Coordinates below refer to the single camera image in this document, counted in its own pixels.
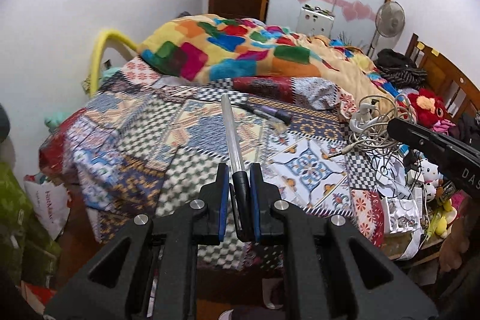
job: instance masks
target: metal bolt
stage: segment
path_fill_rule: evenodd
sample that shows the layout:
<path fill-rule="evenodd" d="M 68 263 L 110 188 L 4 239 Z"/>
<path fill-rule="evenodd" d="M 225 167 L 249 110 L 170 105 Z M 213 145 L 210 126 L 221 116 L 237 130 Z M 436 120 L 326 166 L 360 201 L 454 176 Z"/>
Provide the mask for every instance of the metal bolt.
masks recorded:
<path fill-rule="evenodd" d="M 205 202 L 202 201 L 201 199 L 194 199 L 193 201 L 190 202 L 190 207 L 195 210 L 203 209 L 204 206 L 205 206 Z"/>
<path fill-rule="evenodd" d="M 133 219 L 134 223 L 137 225 L 145 225 L 148 222 L 148 216 L 146 214 L 139 214 Z"/>
<path fill-rule="evenodd" d="M 330 221 L 336 226 L 342 226 L 345 224 L 345 217 L 335 215 L 330 218 Z"/>
<path fill-rule="evenodd" d="M 287 210 L 289 208 L 289 203 L 287 201 L 275 201 L 273 206 L 278 210 Z"/>

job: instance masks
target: red plush toy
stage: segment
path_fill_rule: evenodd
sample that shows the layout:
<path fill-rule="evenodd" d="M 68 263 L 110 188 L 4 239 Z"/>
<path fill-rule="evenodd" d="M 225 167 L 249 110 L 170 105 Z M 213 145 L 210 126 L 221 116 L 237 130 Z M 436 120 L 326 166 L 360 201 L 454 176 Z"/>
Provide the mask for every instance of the red plush toy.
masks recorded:
<path fill-rule="evenodd" d="M 430 129 L 444 118 L 446 109 L 443 99 L 430 90 L 420 89 L 418 94 L 409 93 L 409 100 L 417 111 L 417 122 Z"/>

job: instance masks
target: yellow tube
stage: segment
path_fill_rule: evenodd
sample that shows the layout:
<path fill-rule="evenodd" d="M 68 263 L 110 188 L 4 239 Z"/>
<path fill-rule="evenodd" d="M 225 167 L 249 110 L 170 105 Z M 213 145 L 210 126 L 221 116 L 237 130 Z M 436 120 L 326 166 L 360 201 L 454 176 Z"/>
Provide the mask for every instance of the yellow tube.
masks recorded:
<path fill-rule="evenodd" d="M 108 39 L 115 39 L 125 46 L 137 51 L 138 45 L 132 41 L 129 37 L 122 34 L 118 30 L 103 30 L 97 37 L 95 46 L 92 52 L 92 64 L 90 65 L 90 97 L 92 98 L 95 92 L 98 90 L 98 79 L 100 78 L 100 65 L 102 62 L 103 52 L 105 50 L 105 44 Z"/>

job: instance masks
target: wooden headboard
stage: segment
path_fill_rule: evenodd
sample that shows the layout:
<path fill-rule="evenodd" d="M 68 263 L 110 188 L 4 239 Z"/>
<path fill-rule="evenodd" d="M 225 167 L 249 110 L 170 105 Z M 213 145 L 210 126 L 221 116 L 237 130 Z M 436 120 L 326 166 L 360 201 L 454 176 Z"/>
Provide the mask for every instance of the wooden headboard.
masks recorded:
<path fill-rule="evenodd" d="M 454 123 L 464 112 L 475 117 L 480 109 L 480 91 L 448 58 L 419 41 L 416 34 L 405 55 L 414 61 L 421 57 L 418 67 L 428 72 L 426 88 L 443 98 Z"/>

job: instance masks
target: tangled cable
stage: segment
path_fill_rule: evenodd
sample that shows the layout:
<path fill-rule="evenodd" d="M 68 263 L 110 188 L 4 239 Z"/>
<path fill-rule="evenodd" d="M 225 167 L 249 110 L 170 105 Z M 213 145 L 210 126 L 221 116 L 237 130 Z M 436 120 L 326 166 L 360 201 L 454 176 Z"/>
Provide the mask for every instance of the tangled cable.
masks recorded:
<path fill-rule="evenodd" d="M 380 100 L 387 100 L 392 105 L 392 108 L 384 114 L 381 114 L 377 105 L 374 104 Z M 329 157 L 347 154 L 354 147 L 363 152 L 375 150 L 377 154 L 384 157 L 392 155 L 398 150 L 399 143 L 388 135 L 388 122 L 393 118 L 400 118 L 416 123 L 415 110 L 404 94 L 397 95 L 394 100 L 382 95 L 369 95 L 362 98 L 358 106 L 358 112 L 350 120 L 350 128 L 355 129 L 349 138 L 350 143 L 341 152 Z"/>

